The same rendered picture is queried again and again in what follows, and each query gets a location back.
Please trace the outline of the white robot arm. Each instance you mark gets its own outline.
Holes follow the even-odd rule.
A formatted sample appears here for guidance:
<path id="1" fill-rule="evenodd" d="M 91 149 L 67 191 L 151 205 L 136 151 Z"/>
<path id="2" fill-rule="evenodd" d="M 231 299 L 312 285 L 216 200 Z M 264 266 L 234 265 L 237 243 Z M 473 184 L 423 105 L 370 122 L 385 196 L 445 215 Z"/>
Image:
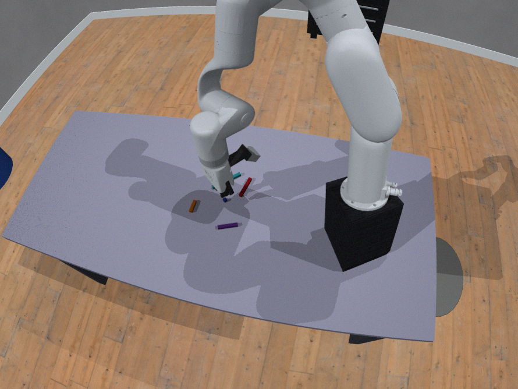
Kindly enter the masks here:
<path id="1" fill-rule="evenodd" d="M 258 18 L 281 1 L 217 0 L 214 57 L 197 85 L 202 112 L 190 122 L 205 167 L 224 164 L 229 156 L 226 138 L 248 127 L 255 117 L 252 105 L 221 89 L 221 74 L 252 63 Z M 397 183 L 386 180 L 392 139 L 402 123 L 396 86 L 356 0 L 299 1 L 325 38 L 327 74 L 351 123 L 348 181 L 342 182 L 340 195 L 357 210 L 377 210 L 389 195 L 402 195 Z"/>

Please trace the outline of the orange rod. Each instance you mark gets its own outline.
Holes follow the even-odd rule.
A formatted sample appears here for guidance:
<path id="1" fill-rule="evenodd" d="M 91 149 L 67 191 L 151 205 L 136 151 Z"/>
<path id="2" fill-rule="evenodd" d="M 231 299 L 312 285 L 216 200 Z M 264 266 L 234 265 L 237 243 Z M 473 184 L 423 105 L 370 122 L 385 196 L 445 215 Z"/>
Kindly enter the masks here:
<path id="1" fill-rule="evenodd" d="M 190 206 L 190 209 L 189 209 L 189 212 L 190 212 L 190 213 L 193 213 L 193 210 L 194 210 L 194 208 L 195 208 L 195 206 L 196 206 L 196 203 L 197 203 L 197 201 L 196 201 L 196 200 L 193 200 L 193 202 L 192 202 L 192 204 L 191 204 L 191 206 Z"/>

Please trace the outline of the purple rod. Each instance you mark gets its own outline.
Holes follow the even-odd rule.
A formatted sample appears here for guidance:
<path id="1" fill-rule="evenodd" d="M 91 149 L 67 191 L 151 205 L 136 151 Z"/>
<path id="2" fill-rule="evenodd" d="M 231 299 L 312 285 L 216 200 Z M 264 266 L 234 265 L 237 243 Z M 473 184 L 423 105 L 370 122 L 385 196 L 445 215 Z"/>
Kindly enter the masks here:
<path id="1" fill-rule="evenodd" d="M 237 222 L 230 223 L 230 224 L 218 225 L 218 229 L 226 229 L 226 228 L 234 228 L 234 227 L 238 227 Z"/>

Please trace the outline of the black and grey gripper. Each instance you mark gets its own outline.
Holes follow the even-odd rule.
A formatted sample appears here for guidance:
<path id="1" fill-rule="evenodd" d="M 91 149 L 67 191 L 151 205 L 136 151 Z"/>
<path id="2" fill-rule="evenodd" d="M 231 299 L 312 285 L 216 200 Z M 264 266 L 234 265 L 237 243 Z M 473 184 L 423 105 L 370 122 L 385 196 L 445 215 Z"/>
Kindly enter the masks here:
<path id="1" fill-rule="evenodd" d="M 202 163 L 201 167 L 205 176 L 215 187 L 215 190 L 220 193 L 222 198 L 228 196 L 229 194 L 234 194 L 234 191 L 231 187 L 231 185 L 234 185 L 234 178 L 228 159 L 219 167 L 208 168 L 205 167 Z"/>

